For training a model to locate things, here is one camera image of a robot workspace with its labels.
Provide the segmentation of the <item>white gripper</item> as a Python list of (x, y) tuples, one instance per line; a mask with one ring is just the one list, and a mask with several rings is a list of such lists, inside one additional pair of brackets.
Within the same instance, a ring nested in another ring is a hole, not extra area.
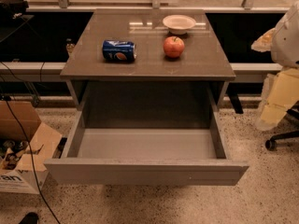
[(266, 85), (266, 103), (258, 108), (255, 120), (255, 126), (260, 131), (277, 127), (286, 112), (299, 101), (299, 70), (291, 68), (268, 75)]

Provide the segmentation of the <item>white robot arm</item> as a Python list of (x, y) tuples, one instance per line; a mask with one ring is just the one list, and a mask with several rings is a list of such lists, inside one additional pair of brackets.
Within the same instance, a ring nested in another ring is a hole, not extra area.
[(282, 66), (276, 75), (268, 74), (263, 82), (255, 126), (268, 131), (299, 101), (299, 2), (290, 7), (273, 29), (254, 41), (251, 48), (270, 51), (272, 60)]

